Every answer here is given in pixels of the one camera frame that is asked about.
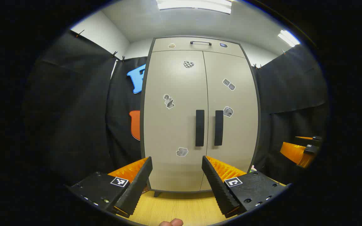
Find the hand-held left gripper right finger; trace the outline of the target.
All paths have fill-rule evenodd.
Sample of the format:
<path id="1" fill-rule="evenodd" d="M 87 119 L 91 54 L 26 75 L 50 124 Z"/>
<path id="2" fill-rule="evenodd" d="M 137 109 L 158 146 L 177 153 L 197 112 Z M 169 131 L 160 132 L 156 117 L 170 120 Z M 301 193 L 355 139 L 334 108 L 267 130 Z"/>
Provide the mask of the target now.
<path id="1" fill-rule="evenodd" d="M 245 173 L 209 156 L 202 157 L 201 167 L 217 205 L 226 218 L 258 209 L 291 186 L 258 171 Z"/>

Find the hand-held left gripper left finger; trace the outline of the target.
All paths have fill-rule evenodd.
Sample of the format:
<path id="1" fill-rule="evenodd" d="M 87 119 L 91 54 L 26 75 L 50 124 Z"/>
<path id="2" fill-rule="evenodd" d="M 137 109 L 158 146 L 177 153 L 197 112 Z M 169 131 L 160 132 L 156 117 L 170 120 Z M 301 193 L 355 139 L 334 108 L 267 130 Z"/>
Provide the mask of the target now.
<path id="1" fill-rule="evenodd" d="M 102 212 L 129 218 L 134 214 L 152 169 L 149 156 L 109 174 L 92 173 L 66 188 Z"/>

